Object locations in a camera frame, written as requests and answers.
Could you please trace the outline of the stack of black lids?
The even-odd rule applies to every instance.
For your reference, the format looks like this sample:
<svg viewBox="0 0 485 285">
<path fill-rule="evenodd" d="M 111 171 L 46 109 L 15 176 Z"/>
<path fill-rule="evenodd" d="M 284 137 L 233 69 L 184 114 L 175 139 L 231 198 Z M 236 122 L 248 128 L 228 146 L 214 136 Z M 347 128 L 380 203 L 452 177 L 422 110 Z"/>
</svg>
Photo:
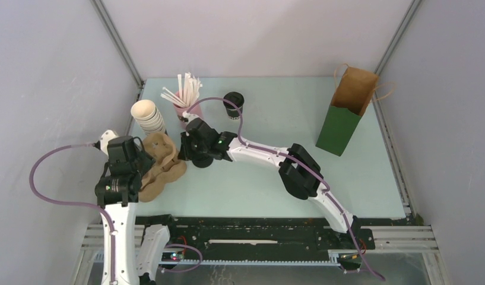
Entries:
<svg viewBox="0 0 485 285">
<path fill-rule="evenodd" d="M 214 159 L 210 156 L 201 156 L 192 160 L 194 166 L 204 169 L 212 165 Z"/>
</svg>

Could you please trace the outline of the green paper bag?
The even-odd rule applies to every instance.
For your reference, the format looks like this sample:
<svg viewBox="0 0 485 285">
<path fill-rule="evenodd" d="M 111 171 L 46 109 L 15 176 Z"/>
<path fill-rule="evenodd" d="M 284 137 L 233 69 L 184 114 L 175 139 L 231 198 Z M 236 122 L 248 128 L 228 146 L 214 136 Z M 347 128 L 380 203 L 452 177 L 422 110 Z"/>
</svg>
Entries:
<svg viewBox="0 0 485 285">
<path fill-rule="evenodd" d="M 390 96 L 394 82 L 379 84 L 379 76 L 347 63 L 334 70 L 335 91 L 315 146 L 342 156 L 368 106 Z"/>
</svg>

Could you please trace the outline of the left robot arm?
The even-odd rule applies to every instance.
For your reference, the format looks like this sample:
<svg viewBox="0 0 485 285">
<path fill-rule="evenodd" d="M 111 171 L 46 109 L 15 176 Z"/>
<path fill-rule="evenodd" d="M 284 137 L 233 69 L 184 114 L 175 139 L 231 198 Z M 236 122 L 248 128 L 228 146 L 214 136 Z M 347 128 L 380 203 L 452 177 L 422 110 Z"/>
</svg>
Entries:
<svg viewBox="0 0 485 285">
<path fill-rule="evenodd" d="M 97 205 L 104 210 L 104 276 L 102 284 L 155 284 L 164 247 L 178 240 L 178 231 L 167 224 L 144 230 L 141 248 L 135 238 L 136 209 L 142 178 L 155 160 L 140 138 L 105 131 L 97 147 L 108 156 L 95 187 Z"/>
</svg>

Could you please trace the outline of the white wrapped straws bundle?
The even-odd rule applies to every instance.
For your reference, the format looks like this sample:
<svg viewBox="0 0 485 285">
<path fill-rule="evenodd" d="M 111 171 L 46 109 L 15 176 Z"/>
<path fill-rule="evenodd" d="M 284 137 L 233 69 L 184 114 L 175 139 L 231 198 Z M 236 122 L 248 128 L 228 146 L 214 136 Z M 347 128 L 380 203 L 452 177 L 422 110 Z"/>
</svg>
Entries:
<svg viewBox="0 0 485 285">
<path fill-rule="evenodd" d="M 179 108 L 191 107 L 199 99 L 200 89 L 203 87 L 202 81 L 190 72 L 186 72 L 183 75 L 177 75 L 177 84 L 176 93 L 163 87 L 160 97 Z"/>
</svg>

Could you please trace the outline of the brown cardboard cup carrier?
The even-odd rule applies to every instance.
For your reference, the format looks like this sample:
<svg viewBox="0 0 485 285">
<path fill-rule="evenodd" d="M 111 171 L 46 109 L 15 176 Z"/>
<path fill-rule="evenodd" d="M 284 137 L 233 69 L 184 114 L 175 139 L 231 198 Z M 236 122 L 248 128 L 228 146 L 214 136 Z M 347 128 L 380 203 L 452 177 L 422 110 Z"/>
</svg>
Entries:
<svg viewBox="0 0 485 285">
<path fill-rule="evenodd" d="M 156 162 L 143 176 L 138 198 L 139 202 L 151 202 L 164 191 L 166 184 L 177 181 L 186 173 L 187 165 L 178 158 L 179 151 L 167 134 L 149 134 L 143 143 L 145 151 Z"/>
</svg>

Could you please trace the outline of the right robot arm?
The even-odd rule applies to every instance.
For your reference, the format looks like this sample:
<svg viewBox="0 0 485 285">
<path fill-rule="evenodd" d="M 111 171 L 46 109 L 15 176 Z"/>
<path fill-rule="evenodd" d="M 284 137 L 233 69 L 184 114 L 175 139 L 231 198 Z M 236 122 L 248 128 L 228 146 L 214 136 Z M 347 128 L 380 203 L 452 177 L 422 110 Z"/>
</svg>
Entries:
<svg viewBox="0 0 485 285">
<path fill-rule="evenodd" d="M 341 247 L 362 248 L 359 219 L 336 199 L 319 164 L 300 144 L 289 148 L 259 144 L 234 132 L 217 132 L 198 116 L 186 119 L 186 129 L 180 136 L 179 158 L 192 161 L 196 167 L 206 168 L 214 160 L 225 160 L 275 169 L 291 196 L 319 208 Z"/>
</svg>

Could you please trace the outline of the black cup lid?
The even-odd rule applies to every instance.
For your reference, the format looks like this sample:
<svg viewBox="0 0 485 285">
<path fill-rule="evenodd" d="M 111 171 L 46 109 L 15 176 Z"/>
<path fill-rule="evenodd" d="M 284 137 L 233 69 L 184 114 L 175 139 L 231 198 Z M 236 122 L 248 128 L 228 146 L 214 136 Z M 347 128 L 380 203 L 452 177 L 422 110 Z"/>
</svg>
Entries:
<svg viewBox="0 0 485 285">
<path fill-rule="evenodd" d="M 244 96 L 236 91 L 227 93 L 224 97 L 224 106 L 227 109 L 235 110 L 235 108 L 242 108 L 245 102 Z"/>
</svg>

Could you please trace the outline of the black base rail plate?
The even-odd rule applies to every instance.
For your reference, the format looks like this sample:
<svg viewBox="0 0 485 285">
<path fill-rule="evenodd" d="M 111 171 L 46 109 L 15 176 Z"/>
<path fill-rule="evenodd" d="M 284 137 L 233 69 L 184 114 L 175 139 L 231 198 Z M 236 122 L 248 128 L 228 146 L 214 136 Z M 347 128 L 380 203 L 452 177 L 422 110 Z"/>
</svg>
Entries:
<svg viewBox="0 0 485 285">
<path fill-rule="evenodd" d="M 137 225 L 169 228 L 170 243 L 184 261 L 203 262 L 328 262 L 334 252 L 375 248 L 373 233 L 355 226 L 354 236 L 331 229 L 324 218 L 137 217 Z"/>
</svg>

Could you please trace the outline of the stack of paper cups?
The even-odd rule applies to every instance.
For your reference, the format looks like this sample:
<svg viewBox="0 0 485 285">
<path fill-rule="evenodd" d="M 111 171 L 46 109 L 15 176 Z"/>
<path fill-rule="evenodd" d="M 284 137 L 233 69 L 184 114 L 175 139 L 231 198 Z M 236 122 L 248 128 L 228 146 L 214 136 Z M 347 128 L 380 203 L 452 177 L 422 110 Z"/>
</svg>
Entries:
<svg viewBox="0 0 485 285">
<path fill-rule="evenodd" d="M 163 117 L 153 101 L 137 101 L 131 107 L 131 115 L 146 135 L 167 133 Z"/>
</svg>

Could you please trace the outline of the black sleeved paper cup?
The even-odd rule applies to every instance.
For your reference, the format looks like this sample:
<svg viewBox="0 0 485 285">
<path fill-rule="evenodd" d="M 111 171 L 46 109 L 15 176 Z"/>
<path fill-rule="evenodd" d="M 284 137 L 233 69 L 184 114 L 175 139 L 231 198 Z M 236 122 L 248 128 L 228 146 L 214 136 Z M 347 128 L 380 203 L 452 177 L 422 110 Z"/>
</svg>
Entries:
<svg viewBox="0 0 485 285">
<path fill-rule="evenodd" d="M 239 120 L 241 118 L 242 109 L 233 107 L 233 106 L 228 106 L 226 107 L 226 113 L 230 119 Z"/>
</svg>

